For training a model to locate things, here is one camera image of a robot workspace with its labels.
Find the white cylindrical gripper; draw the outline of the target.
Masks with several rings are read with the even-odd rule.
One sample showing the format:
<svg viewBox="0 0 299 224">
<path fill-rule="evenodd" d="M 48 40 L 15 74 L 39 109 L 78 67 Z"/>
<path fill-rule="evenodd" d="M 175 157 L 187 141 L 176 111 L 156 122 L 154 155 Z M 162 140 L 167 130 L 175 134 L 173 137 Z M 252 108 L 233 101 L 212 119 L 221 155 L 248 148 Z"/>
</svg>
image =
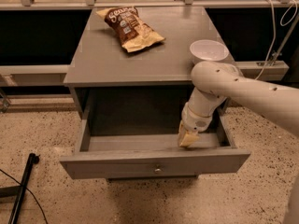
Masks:
<svg viewBox="0 0 299 224">
<path fill-rule="evenodd" d="M 215 109 L 226 98 L 199 91 L 194 88 L 189 101 L 181 112 L 181 121 L 178 127 L 178 146 L 189 147 L 199 139 L 197 133 L 204 132 L 212 121 Z"/>
</svg>

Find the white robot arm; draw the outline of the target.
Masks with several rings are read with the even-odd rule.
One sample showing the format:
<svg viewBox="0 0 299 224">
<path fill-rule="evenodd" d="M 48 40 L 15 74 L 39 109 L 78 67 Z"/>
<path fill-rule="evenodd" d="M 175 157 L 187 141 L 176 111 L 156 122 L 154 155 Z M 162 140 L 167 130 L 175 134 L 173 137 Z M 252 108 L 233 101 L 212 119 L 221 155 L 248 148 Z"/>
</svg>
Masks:
<svg viewBox="0 0 299 224">
<path fill-rule="evenodd" d="M 178 131 L 181 147 L 198 140 L 212 121 L 214 110 L 227 98 L 299 135 L 298 89 L 242 77 L 235 66 L 212 61 L 196 64 L 191 79 L 194 89 L 182 110 Z"/>
</svg>

